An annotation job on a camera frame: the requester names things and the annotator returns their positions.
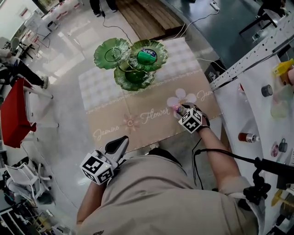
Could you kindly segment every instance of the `pink flower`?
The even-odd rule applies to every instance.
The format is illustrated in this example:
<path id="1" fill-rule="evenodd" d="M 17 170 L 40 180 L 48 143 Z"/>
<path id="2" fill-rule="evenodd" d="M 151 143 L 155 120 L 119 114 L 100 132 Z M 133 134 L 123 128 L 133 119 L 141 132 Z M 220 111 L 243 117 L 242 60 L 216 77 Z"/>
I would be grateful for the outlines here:
<path id="1" fill-rule="evenodd" d="M 138 124 L 139 121 L 137 120 L 137 115 L 124 115 L 124 124 L 125 129 L 129 131 L 129 134 L 131 134 L 132 130 L 136 131 L 136 128 L 139 128 L 140 125 Z"/>
<path id="2" fill-rule="evenodd" d="M 185 90 L 182 88 L 175 90 L 175 95 L 176 97 L 170 97 L 167 99 L 166 103 L 168 107 L 181 105 L 186 102 L 195 103 L 197 100 L 197 97 L 193 93 L 186 95 Z M 178 116 L 175 111 L 174 111 L 174 117 L 178 119 Z"/>

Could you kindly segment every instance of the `green glass plate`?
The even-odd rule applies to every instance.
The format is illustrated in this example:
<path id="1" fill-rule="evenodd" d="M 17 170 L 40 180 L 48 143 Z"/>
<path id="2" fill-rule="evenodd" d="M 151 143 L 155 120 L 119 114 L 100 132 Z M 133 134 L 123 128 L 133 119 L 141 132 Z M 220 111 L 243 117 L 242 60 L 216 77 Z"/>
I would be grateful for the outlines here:
<path id="1" fill-rule="evenodd" d="M 98 46 L 94 63 L 99 68 L 111 69 L 121 65 L 130 55 L 130 44 L 124 39 L 108 39 Z"/>
<path id="2" fill-rule="evenodd" d="M 155 72 L 134 70 L 124 62 L 114 70 L 114 80 L 122 89 L 136 91 L 149 86 L 154 80 L 154 74 Z"/>
<path id="3" fill-rule="evenodd" d="M 131 47 L 129 65 L 138 71 L 155 71 L 166 63 L 169 55 L 164 45 L 155 40 L 142 40 L 135 42 Z M 149 53 L 155 53 L 155 62 L 145 62 L 138 60 L 138 54 L 142 49 L 146 49 Z"/>

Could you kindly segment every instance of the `tablecloth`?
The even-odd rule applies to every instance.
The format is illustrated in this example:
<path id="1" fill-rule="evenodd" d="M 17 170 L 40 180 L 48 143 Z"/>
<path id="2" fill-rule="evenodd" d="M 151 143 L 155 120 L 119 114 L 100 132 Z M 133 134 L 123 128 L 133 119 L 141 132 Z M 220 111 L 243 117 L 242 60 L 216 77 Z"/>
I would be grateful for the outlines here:
<path id="1" fill-rule="evenodd" d="M 79 85 L 90 131 L 96 146 L 128 135 L 128 151 L 184 131 L 171 109 L 196 103 L 209 118 L 220 115 L 209 83 L 184 38 L 164 41 L 169 58 L 144 90 L 122 90 L 113 69 L 97 67 L 79 76 Z"/>

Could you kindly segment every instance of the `wooden floor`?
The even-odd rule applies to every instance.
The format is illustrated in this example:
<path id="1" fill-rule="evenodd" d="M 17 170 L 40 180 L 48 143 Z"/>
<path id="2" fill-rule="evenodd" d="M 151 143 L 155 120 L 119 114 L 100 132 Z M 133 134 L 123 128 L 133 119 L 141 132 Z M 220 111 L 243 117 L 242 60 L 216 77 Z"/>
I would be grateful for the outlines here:
<path id="1" fill-rule="evenodd" d="M 117 0 L 116 3 L 141 40 L 158 40 L 177 34 L 184 24 L 158 0 Z"/>

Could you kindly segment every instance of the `white floor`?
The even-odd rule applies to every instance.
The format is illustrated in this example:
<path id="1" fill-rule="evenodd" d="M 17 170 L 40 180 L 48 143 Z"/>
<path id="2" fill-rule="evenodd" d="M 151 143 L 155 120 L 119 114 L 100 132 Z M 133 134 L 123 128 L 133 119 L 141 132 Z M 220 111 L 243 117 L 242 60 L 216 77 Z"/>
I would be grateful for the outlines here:
<path id="1" fill-rule="evenodd" d="M 106 25 L 120 26 L 133 42 L 138 40 L 119 12 L 112 13 L 106 4 L 102 7 L 106 13 Z M 47 92 L 54 95 L 53 100 L 35 94 L 30 95 L 33 117 L 38 121 L 58 122 L 60 127 L 38 128 L 35 137 L 38 137 L 39 141 L 23 142 L 23 146 L 29 157 L 38 163 L 42 162 L 47 173 L 53 176 L 51 192 L 55 205 L 41 208 L 48 208 L 57 220 L 71 228 L 75 226 L 78 208 L 90 183 L 80 171 L 79 165 L 85 155 L 94 149 L 78 77 L 95 67 L 93 54 L 98 45 L 109 38 L 126 38 L 118 28 L 105 28 L 102 23 L 103 17 L 96 18 L 89 8 L 80 7 L 62 19 L 60 27 L 49 36 L 50 47 L 42 46 L 38 58 L 26 61 L 37 74 L 49 76 L 50 86 Z M 220 119 L 217 120 L 217 125 L 220 125 Z M 180 158 L 179 161 L 183 165 L 187 165 L 190 176 L 191 149 L 196 139 L 182 133 L 162 143 L 166 149 Z M 139 153 L 133 152 L 128 156 L 137 154 Z M 13 165 L 24 158 L 26 153 L 23 148 L 7 147 L 7 155 L 9 165 Z M 214 180 L 208 164 L 203 164 L 203 174 L 209 172 L 203 179 L 204 185 L 213 187 Z"/>

